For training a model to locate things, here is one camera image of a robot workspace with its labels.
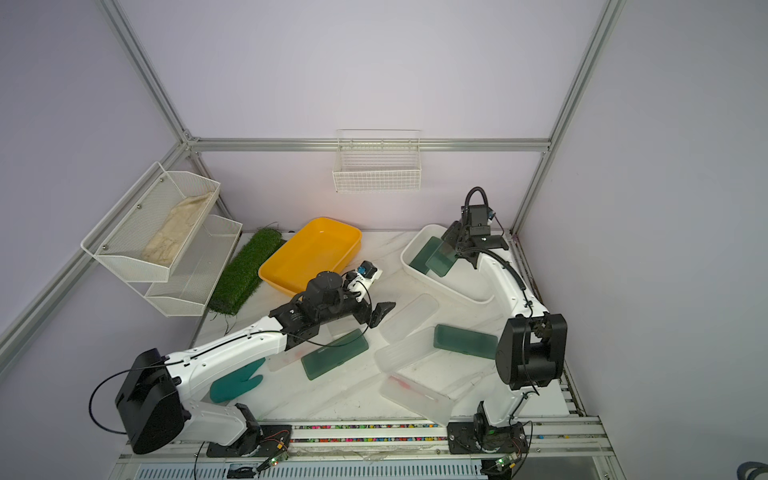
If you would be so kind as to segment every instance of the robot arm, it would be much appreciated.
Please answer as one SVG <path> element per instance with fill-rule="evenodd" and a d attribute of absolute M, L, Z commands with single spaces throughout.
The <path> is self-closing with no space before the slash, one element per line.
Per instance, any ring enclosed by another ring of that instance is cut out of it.
<path fill-rule="evenodd" d="M 372 309 L 364 298 L 380 276 L 367 261 L 344 277 L 321 272 L 306 291 L 242 330 L 165 357 L 157 349 L 140 354 L 115 399 L 134 452 L 153 452 L 173 440 L 215 442 L 230 446 L 235 455 L 252 452 L 261 437 L 255 418 L 239 403 L 202 402 L 211 384 L 311 339 L 323 323 L 354 315 L 358 323 L 375 328 L 395 307 L 382 302 Z"/>
<path fill-rule="evenodd" d="M 482 204 L 469 204 L 475 193 L 482 195 Z M 482 428 L 484 425 L 510 425 L 537 386 L 546 386 L 562 375 L 568 331 L 562 315 L 551 315 L 529 294 L 528 286 L 511 264 L 509 246 L 501 235 L 491 235 L 494 217 L 483 189 L 472 188 L 462 206 L 461 220 L 442 237 L 442 254 L 452 250 L 469 261 L 486 278 L 508 318 L 495 359 L 503 383 L 478 407 L 480 418 L 479 422 L 476 418 L 475 427 L 478 423 L 481 426 L 476 428 L 480 443 L 487 430 Z"/>

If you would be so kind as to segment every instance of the beige cloth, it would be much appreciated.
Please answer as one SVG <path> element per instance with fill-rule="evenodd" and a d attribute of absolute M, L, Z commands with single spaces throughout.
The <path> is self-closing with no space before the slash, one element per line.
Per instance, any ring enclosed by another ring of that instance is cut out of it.
<path fill-rule="evenodd" d="M 141 258 L 157 265 L 170 266 L 213 195 L 211 192 L 199 197 L 187 197 L 171 208 L 165 223 L 147 243 Z"/>

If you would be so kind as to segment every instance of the teal oven mitt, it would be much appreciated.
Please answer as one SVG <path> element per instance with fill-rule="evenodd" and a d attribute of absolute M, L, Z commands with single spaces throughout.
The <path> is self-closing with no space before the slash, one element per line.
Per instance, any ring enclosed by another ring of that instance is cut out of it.
<path fill-rule="evenodd" d="M 251 376 L 266 362 L 266 357 L 249 363 L 229 375 L 225 375 L 210 386 L 210 401 L 225 403 L 234 400 L 249 390 L 255 389 L 264 378 L 261 375 Z"/>

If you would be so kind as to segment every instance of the white wire shelf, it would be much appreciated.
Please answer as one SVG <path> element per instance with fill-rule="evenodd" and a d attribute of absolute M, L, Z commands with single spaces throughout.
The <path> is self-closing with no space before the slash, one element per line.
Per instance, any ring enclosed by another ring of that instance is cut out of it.
<path fill-rule="evenodd" d="M 81 242 L 83 250 L 126 283 L 169 281 L 219 197 L 219 182 L 191 172 L 166 171 L 155 163 L 144 176 L 147 175 L 155 176 L 154 182 L 106 239 L 98 246 L 89 247 L 91 232 Z M 210 194 L 210 197 L 202 205 L 200 216 L 170 264 L 160 265 L 144 260 L 144 248 L 162 228 L 170 210 L 187 197 L 205 194 Z"/>
<path fill-rule="evenodd" d="M 165 316 L 203 315 L 243 228 L 241 223 L 213 214 L 201 223 L 170 279 L 152 283 L 143 295 Z"/>
<path fill-rule="evenodd" d="M 422 186 L 419 139 L 340 138 L 333 183 L 341 194 L 419 190 Z"/>

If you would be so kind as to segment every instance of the yellow plastic tray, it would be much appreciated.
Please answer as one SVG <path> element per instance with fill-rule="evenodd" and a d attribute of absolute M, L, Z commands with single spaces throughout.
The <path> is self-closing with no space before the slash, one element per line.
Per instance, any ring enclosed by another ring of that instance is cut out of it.
<path fill-rule="evenodd" d="M 320 272 L 341 273 L 360 251 L 362 232 L 346 223 L 316 218 L 259 268 L 259 277 L 288 296 L 306 290 Z"/>

